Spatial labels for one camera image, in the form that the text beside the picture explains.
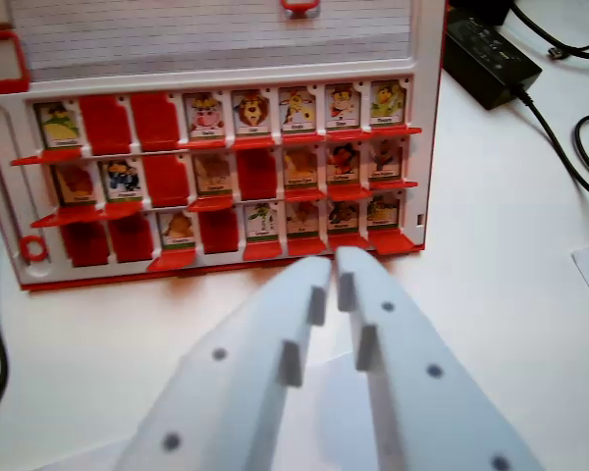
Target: white tabletop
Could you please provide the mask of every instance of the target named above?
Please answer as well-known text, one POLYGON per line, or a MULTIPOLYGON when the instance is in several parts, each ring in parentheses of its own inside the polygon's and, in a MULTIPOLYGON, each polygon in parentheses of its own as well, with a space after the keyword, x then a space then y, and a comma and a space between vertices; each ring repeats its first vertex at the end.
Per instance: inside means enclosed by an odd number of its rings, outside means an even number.
MULTIPOLYGON (((519 2, 565 42, 589 43, 589 0, 555 3, 519 2)), ((589 62, 545 60, 513 16, 505 34, 543 67, 530 93, 575 158, 589 62)), ((570 257, 589 246, 589 196, 537 126, 518 103, 484 111, 444 74, 427 248, 385 265, 546 469, 589 471, 589 289, 570 257)), ((583 138, 589 151, 589 128, 583 138)), ((280 270, 28 294, 0 265, 12 362, 0 470, 128 437, 180 355, 280 270)), ((350 349, 347 315, 329 302, 312 362, 350 349)))

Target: screw hole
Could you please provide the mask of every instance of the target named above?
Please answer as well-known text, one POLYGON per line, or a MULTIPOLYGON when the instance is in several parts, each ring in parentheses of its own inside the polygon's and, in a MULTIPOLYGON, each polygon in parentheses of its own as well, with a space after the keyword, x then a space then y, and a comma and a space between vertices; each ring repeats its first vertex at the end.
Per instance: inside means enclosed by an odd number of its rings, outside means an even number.
POLYGON ((227 358, 227 350, 225 348, 216 348, 214 351, 212 351, 212 357, 216 361, 224 360, 227 358))
POLYGON ((171 432, 170 434, 166 434, 164 437, 164 441, 162 442, 162 446, 166 451, 174 451, 181 445, 181 438, 179 434, 171 432))
POLYGON ((493 469, 496 469, 497 471, 509 471, 510 470, 509 461, 506 458, 504 458, 503 456, 495 456, 491 460, 491 466, 493 466, 493 469))
POLYGON ((439 365, 428 366, 427 372, 432 378, 441 378, 443 376, 443 368, 439 365))

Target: cartoon face card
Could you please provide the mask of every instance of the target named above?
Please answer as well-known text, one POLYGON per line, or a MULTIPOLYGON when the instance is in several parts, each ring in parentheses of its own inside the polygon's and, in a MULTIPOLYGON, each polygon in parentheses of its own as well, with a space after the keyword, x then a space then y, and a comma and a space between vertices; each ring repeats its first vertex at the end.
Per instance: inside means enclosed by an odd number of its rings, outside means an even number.
POLYGON ((286 189, 317 185, 318 168, 313 147, 286 147, 284 169, 286 189))
POLYGON ((67 110, 62 102, 36 103, 33 109, 47 149, 80 145, 75 113, 67 110))
POLYGON ((279 115, 283 132, 316 129, 316 102, 304 86, 279 90, 279 115))
POLYGON ((229 162, 223 154, 195 154, 196 187, 201 196, 232 192, 229 162))
POLYGON ((161 248, 191 248, 195 246, 192 219, 187 211, 157 213, 161 248))
POLYGON ((402 144, 394 139, 371 142, 369 180, 379 182, 397 179, 402 173, 402 144))
POLYGON ((211 92, 184 95, 189 138, 225 135, 223 104, 211 92))
POLYGON ((103 188, 110 202, 140 201, 141 185, 137 167, 127 159, 99 162, 103 188))
POLYGON ((244 206, 246 240, 277 240, 277 211, 275 204, 257 203, 244 206))
POLYGON ((94 185, 85 164, 52 165, 50 175, 61 206, 80 206, 96 202, 94 185))
POLYGON ((328 200, 327 234, 356 233, 358 226, 357 201, 328 200))
POLYGON ((360 165, 359 145, 355 142, 327 146, 327 183, 353 183, 358 181, 360 165))
POLYGON ((311 201, 286 204, 286 228, 288 237, 318 236, 318 206, 311 201))
POLYGON ((325 88, 325 127, 328 130, 360 126, 360 94, 350 83, 325 88))
POLYGON ((366 206, 366 226, 369 230, 396 229, 400 202, 393 193, 374 195, 366 206))
POLYGON ((403 123, 405 89, 399 80, 371 83, 371 125, 384 126, 403 123))
POLYGON ((270 131, 268 100, 259 90, 232 93, 236 134, 267 134, 270 131))

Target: red clip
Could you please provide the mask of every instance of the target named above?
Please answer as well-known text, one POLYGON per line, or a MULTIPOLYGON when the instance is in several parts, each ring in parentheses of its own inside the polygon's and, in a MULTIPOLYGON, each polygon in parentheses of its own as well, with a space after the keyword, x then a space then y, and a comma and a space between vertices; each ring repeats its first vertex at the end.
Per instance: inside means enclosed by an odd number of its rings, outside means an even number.
POLYGON ((0 31, 0 41, 13 41, 20 68, 20 78, 3 78, 0 80, 0 95, 9 93, 20 93, 28 91, 30 86, 30 72, 27 68, 27 61, 18 36, 10 30, 0 31))

